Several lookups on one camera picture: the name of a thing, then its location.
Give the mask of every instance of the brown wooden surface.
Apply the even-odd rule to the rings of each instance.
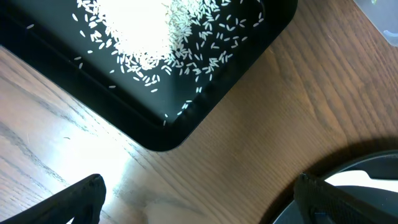
[[[104,223],[266,222],[301,171],[395,146],[397,74],[353,1],[300,0],[185,143],[154,153],[1,49],[0,220],[99,173]]]

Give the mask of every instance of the tray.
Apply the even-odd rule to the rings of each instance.
[[[223,58],[230,55],[228,62],[226,58],[224,63],[218,63],[219,67],[213,67],[211,73],[202,70],[199,75],[192,71],[179,75],[180,69],[174,67],[169,75],[164,69],[168,63],[160,61],[152,70],[142,71],[142,76],[154,78],[151,81],[158,79],[154,74],[159,75],[160,82],[151,86],[145,86],[137,72],[127,72],[125,66],[122,71],[116,61],[118,54],[112,55],[113,46],[99,50],[101,43],[90,40],[87,12],[77,8],[76,1],[1,1],[0,44],[144,148],[167,151],[180,145],[200,124],[282,32],[297,7],[297,0],[216,2],[221,11],[212,16],[220,16],[203,46],[203,39],[197,35],[205,30],[203,25],[192,25],[193,34],[185,43],[198,56],[202,54],[203,60],[186,57],[182,61],[185,66],[195,61],[198,68],[203,68],[208,66],[209,58],[219,58],[226,51]],[[244,27],[236,25],[236,18],[239,24],[246,19]],[[259,18],[264,20],[253,27]],[[217,26],[219,23],[236,28],[225,31]],[[217,33],[224,33],[224,40],[227,35],[231,40],[220,40]],[[239,46],[232,49],[234,36],[239,37]],[[220,49],[212,49],[212,43]]]

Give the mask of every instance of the black tray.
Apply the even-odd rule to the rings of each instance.
[[[136,85],[137,81],[132,76],[121,75],[114,58],[112,61],[107,58],[110,54],[107,57],[100,53],[92,57],[83,55],[83,52],[96,50],[98,46],[85,40],[75,43],[77,36],[80,36],[79,30],[83,29],[79,23],[71,25],[72,13],[77,14],[76,1],[1,1],[0,44],[141,146],[153,151],[167,151],[181,144],[199,125],[282,32],[293,18],[296,7],[297,0],[244,0],[243,4],[234,0],[230,6],[222,8],[220,18],[225,20],[228,14],[232,14],[233,21],[235,16],[247,19],[247,30],[243,35],[236,32],[240,37],[247,36],[248,39],[228,52],[233,53],[228,63],[221,64],[212,73],[212,81],[207,77],[200,78],[195,83],[196,76],[192,72],[182,76],[175,73],[169,77],[162,75],[162,80],[165,81],[160,82],[156,87],[159,91],[152,95],[149,88]],[[252,27],[253,20],[258,16],[256,10],[262,12],[264,21],[259,26]],[[33,28],[27,29],[31,24],[34,24]],[[220,29],[213,26],[213,38]],[[194,27],[192,31],[188,46],[194,49],[195,43],[200,44],[201,40]],[[211,43],[212,41],[206,41],[204,49],[209,49]],[[220,52],[224,51],[223,47],[220,43]],[[209,50],[201,53],[205,58],[217,57],[208,55]],[[83,59],[74,61],[77,56],[82,56]],[[110,75],[104,68],[111,66],[111,63],[115,64],[116,72]],[[116,85],[117,88],[108,88],[111,85]],[[196,86],[203,87],[200,94],[196,94]],[[193,102],[177,116],[185,100]]]

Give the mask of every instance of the wood grain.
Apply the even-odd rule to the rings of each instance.
[[[102,223],[266,223],[301,171],[397,146],[397,74],[353,1],[300,0],[192,135],[155,153],[1,49],[0,220],[99,173]]]

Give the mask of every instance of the white utensil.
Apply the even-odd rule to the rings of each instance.
[[[398,193],[398,180],[371,179],[363,170],[340,172],[325,180],[333,186],[360,186],[389,190]]]

